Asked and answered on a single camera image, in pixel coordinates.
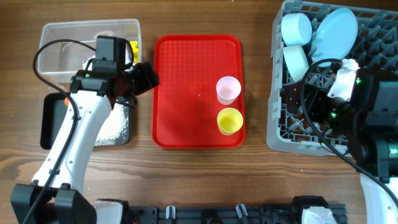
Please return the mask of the light blue bowl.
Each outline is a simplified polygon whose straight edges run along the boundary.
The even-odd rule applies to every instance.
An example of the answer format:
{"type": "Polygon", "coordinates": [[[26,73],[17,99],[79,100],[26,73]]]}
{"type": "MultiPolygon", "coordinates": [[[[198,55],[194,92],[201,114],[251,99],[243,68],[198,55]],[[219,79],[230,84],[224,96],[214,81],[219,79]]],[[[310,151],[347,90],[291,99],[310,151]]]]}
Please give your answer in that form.
{"type": "Polygon", "coordinates": [[[286,14],[282,18],[281,33],[286,46],[303,46],[312,38],[312,25],[303,13],[286,14]]]}

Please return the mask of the green bowl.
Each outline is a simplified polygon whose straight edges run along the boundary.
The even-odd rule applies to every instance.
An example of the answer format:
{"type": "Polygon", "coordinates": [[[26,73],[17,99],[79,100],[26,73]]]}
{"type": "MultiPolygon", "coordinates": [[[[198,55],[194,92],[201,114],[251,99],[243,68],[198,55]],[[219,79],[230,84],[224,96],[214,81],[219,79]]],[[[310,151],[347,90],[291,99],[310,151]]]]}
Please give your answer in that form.
{"type": "Polygon", "coordinates": [[[294,82],[299,82],[309,69],[307,57],[300,45],[283,48],[284,60],[294,82]]]}

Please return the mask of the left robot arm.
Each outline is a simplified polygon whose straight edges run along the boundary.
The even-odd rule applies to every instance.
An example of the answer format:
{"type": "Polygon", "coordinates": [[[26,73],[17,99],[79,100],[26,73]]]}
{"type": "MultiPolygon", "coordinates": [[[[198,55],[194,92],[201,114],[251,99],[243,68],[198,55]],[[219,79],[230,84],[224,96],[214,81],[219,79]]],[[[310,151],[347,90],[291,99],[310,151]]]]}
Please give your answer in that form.
{"type": "Polygon", "coordinates": [[[138,223],[125,200],[83,196],[86,168],[115,105],[135,108],[137,96],[159,84],[149,62],[126,61],[130,41],[100,35],[95,57],[70,80],[68,109],[52,148],[29,184],[17,184],[11,204],[19,223],[138,223]]]}

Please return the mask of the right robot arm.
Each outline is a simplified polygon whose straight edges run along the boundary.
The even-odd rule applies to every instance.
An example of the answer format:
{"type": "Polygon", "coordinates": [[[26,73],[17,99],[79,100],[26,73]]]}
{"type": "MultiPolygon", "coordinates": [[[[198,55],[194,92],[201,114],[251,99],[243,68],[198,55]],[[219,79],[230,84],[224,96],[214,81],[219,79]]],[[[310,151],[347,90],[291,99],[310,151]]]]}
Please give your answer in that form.
{"type": "Polygon", "coordinates": [[[299,109],[318,142],[361,174],[368,223],[397,223],[397,74],[326,60],[336,77],[329,88],[308,83],[318,63],[285,87],[290,113],[299,109]]]}

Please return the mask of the yellow plastic cup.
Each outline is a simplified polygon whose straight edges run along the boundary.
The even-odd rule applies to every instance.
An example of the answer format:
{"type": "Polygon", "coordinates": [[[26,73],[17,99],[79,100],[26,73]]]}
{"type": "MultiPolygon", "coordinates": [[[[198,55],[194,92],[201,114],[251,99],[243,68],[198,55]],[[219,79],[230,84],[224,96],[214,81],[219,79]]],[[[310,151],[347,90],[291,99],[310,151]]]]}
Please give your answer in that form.
{"type": "Polygon", "coordinates": [[[218,129],[226,136],[230,136],[239,131],[243,123],[243,115],[234,108],[225,108],[217,115],[218,129]]]}

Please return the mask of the white tissue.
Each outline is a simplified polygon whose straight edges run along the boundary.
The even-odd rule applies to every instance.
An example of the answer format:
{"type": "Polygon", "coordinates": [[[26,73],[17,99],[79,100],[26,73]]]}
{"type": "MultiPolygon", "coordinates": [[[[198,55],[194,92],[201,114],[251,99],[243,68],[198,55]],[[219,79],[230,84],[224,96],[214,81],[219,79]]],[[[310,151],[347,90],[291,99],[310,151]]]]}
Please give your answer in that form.
{"type": "Polygon", "coordinates": [[[84,70],[91,70],[92,69],[92,61],[95,57],[89,58],[86,62],[83,63],[84,70]]]}

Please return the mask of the pink plastic cup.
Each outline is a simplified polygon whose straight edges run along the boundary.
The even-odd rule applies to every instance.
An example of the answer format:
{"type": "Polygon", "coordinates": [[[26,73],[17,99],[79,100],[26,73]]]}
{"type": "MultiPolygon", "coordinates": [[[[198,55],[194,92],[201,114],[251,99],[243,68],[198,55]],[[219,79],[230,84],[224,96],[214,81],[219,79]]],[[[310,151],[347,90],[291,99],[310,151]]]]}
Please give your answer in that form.
{"type": "Polygon", "coordinates": [[[230,105],[241,93],[242,87],[235,77],[225,76],[216,84],[217,99],[222,105],[230,105]]]}

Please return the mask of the yellow snack wrapper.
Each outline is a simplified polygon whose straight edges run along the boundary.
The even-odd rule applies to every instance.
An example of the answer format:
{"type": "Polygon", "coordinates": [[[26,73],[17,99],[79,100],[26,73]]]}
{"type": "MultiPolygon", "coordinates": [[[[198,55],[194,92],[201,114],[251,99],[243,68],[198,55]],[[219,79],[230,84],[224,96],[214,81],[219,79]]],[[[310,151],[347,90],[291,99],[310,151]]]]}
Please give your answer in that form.
{"type": "Polygon", "coordinates": [[[133,40],[133,41],[130,41],[129,43],[132,47],[132,53],[130,54],[130,58],[131,58],[132,64],[135,65],[139,61],[138,41],[133,40]]]}

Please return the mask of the light blue plate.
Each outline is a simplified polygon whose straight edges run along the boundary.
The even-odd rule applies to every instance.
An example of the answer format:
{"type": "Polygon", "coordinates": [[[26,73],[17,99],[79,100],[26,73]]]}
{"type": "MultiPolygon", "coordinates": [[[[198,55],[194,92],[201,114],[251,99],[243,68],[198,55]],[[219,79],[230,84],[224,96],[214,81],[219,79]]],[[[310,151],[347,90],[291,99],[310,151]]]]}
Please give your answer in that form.
{"type": "Polygon", "coordinates": [[[353,47],[358,34],[354,13],[340,8],[327,15],[317,28],[311,43],[312,63],[324,59],[344,59],[353,47]]]}

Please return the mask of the orange carrot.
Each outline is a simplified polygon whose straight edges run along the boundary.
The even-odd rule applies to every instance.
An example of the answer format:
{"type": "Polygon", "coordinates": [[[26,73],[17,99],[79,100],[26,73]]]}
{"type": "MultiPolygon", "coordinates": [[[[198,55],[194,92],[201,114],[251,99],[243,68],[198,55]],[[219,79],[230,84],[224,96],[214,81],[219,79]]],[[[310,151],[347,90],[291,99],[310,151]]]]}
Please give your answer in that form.
{"type": "Polygon", "coordinates": [[[64,104],[65,104],[65,106],[68,108],[68,106],[69,106],[69,99],[68,98],[65,98],[65,100],[64,100],[64,104]]]}

